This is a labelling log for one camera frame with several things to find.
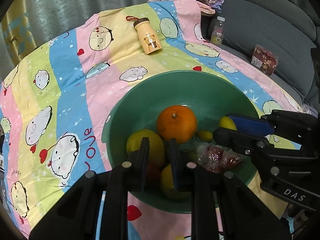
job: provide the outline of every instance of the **bottle cap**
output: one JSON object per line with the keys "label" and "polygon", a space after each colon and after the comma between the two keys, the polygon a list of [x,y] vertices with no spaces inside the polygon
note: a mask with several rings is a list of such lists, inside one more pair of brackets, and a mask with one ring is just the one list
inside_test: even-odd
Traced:
{"label": "bottle cap", "polygon": [[139,19],[139,20],[136,20],[136,21],[133,23],[133,27],[135,27],[137,24],[142,23],[142,22],[145,22],[145,21],[149,21],[149,18],[144,17],[144,18],[141,18],[141,19]]}
{"label": "bottle cap", "polygon": [[217,17],[217,20],[224,22],[224,21],[225,21],[225,18],[218,16],[218,17]]}

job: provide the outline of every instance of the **water bottle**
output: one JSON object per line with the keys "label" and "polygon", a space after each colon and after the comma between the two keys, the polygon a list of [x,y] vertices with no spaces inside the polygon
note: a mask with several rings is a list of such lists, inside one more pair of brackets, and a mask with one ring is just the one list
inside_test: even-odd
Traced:
{"label": "water bottle", "polygon": [[223,40],[223,25],[225,19],[223,17],[218,16],[216,25],[214,26],[212,35],[211,35],[211,43],[221,44]]}

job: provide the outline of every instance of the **lemon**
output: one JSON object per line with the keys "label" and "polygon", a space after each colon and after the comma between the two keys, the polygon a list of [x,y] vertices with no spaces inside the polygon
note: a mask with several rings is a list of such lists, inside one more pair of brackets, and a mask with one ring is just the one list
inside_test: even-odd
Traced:
{"label": "lemon", "polygon": [[143,137],[149,138],[149,162],[161,169],[164,165],[164,145],[160,136],[151,130],[142,129],[130,135],[126,145],[127,154],[139,150]]}
{"label": "lemon", "polygon": [[197,132],[197,136],[202,141],[205,141],[205,142],[211,142],[212,141],[212,132],[210,132],[210,131],[199,130]]}
{"label": "lemon", "polygon": [[237,130],[237,127],[236,127],[235,123],[233,122],[233,120],[227,116],[224,116],[220,119],[219,126],[223,127],[223,128],[235,130],[235,131]]}
{"label": "lemon", "polygon": [[180,199],[187,197],[189,192],[178,192],[174,188],[171,164],[166,166],[160,174],[160,189],[168,197],[172,199]]}

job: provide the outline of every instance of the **white star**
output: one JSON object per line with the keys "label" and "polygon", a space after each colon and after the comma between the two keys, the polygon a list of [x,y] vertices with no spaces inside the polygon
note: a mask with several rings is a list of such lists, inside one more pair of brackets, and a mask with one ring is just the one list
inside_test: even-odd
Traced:
{"label": "white star", "polygon": [[257,98],[254,98],[254,95],[253,95],[253,98],[250,98],[251,99],[251,101],[253,102],[253,103],[257,103],[257,99],[258,99],[259,97],[257,97]]}

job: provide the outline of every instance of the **orange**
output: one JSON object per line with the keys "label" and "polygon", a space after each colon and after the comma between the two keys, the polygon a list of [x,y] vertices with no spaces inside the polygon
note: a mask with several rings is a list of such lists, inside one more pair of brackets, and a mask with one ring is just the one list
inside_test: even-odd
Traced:
{"label": "orange", "polygon": [[190,140],[197,131],[197,118],[186,106],[169,106],[157,119],[157,132],[165,140],[175,138],[178,144]]}

